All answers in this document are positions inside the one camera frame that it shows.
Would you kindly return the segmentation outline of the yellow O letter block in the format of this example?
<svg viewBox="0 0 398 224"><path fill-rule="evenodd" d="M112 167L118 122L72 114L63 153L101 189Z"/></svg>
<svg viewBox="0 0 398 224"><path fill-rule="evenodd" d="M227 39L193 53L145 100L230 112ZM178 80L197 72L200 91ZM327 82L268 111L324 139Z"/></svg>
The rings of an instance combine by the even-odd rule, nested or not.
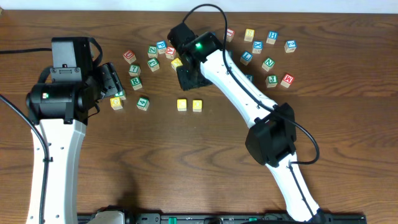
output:
<svg viewBox="0 0 398 224"><path fill-rule="evenodd" d="M202 100L193 100L192 110L193 112L202 112L203 109L203 101Z"/></svg>

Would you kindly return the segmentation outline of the yellow C letter block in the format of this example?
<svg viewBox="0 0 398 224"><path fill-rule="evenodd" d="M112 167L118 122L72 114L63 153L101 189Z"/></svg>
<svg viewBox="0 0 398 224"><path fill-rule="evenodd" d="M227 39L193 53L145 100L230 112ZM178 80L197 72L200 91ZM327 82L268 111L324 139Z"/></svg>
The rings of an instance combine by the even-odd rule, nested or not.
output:
<svg viewBox="0 0 398 224"><path fill-rule="evenodd" d="M187 110L187 100L186 99L178 99L177 100L177 110L178 111L186 111Z"/></svg>

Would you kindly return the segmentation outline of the blue L letter block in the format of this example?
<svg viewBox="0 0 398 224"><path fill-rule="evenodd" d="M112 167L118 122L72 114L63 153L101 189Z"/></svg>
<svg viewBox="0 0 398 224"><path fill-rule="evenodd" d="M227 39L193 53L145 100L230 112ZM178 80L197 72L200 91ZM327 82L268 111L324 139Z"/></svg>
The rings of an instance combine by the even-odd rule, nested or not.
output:
<svg viewBox="0 0 398 224"><path fill-rule="evenodd" d="M252 60L252 53L250 53L250 52L248 52L248 51L245 51L245 52L242 54L241 58L240 58L240 62L241 62L243 65L248 65L248 64L250 63L251 60Z"/></svg>

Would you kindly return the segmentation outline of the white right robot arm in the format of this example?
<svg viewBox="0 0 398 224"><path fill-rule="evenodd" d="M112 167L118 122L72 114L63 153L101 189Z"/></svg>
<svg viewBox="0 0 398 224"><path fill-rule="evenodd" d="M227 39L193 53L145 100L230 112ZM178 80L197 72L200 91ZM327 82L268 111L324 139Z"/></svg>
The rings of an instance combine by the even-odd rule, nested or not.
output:
<svg viewBox="0 0 398 224"><path fill-rule="evenodd" d="M278 105L261 93L235 65L225 46L212 33L196 35L185 24L167 36L182 59L177 76L182 90L214 84L239 111L249 128L245 146L254 160L266 166L282 193L287 213L297 222L319 223L322 211L311 196L299 167L294 142L292 107Z"/></svg>

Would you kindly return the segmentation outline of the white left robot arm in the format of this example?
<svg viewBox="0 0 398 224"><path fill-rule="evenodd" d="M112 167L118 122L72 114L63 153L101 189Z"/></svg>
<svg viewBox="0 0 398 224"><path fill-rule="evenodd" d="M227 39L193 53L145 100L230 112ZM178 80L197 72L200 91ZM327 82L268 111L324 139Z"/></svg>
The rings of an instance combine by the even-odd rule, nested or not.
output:
<svg viewBox="0 0 398 224"><path fill-rule="evenodd" d="M78 164L89 111L123 90L92 37L54 37L53 64L26 96L34 167L27 223L77 223Z"/></svg>

